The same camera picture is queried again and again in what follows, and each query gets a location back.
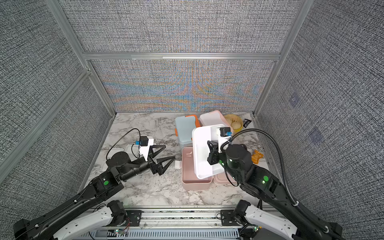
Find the white tray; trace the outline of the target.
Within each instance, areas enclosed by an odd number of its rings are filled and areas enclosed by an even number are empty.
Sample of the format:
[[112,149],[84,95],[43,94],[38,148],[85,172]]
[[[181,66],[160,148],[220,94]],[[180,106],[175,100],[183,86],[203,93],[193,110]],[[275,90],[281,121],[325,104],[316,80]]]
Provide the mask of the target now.
[[205,179],[224,172],[222,164],[210,165],[208,162],[210,154],[208,141],[219,143],[221,138],[219,128],[223,127],[225,127],[223,124],[204,126],[195,128],[192,132],[194,168],[198,179]]

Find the blue orange first aid box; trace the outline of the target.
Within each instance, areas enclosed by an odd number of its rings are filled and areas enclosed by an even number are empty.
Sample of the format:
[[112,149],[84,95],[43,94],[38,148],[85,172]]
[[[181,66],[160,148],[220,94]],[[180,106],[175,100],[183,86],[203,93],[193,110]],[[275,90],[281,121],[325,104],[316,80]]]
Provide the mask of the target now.
[[175,118],[175,134],[178,137],[181,150],[184,147],[191,147],[193,145],[194,129],[200,127],[199,118],[197,115],[181,116]]

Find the pink first aid box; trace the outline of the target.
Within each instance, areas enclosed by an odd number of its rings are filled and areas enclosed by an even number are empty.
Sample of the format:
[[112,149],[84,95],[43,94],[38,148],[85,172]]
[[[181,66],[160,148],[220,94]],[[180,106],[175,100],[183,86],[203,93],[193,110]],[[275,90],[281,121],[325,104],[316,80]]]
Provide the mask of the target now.
[[198,179],[194,168],[193,147],[184,147],[182,149],[182,160],[176,161],[175,164],[181,163],[182,169],[182,186],[186,191],[205,191],[214,184],[230,185],[226,179],[225,173],[220,173],[213,177]]

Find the white gauze packet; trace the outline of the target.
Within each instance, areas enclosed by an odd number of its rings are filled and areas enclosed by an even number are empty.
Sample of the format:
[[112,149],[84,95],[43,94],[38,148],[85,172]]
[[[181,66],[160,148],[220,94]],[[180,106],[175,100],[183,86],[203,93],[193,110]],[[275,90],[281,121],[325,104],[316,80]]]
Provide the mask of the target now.
[[137,154],[137,146],[135,144],[128,144],[125,147],[125,152],[129,155],[136,155]]
[[111,158],[114,154],[118,152],[124,152],[125,150],[123,148],[113,148],[109,151],[108,156]]

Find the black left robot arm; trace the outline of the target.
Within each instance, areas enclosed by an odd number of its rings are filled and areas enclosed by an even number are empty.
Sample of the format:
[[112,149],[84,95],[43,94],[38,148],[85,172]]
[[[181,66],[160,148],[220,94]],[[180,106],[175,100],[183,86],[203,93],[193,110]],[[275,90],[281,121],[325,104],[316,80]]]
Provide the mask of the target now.
[[157,158],[165,145],[148,146],[147,157],[131,161],[126,152],[117,152],[106,161],[107,170],[94,177],[77,195],[42,216],[21,219],[13,226],[16,240],[72,240],[99,227],[125,224],[127,211],[120,201],[111,201],[101,209],[84,215],[89,209],[110,199],[124,188],[128,179],[151,170],[163,175],[175,161],[174,156]]

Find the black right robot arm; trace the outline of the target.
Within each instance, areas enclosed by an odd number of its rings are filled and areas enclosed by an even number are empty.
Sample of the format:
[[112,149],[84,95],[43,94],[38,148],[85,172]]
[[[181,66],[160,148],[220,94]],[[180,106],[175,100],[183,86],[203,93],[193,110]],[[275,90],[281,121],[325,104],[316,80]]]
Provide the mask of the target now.
[[219,145],[208,141],[208,163],[220,164],[240,188],[249,195],[271,205],[283,217],[263,212],[259,207],[241,200],[234,218],[241,225],[257,225],[286,240],[341,240],[342,227],[314,215],[297,200],[290,200],[287,188],[265,168],[255,165],[245,145]]

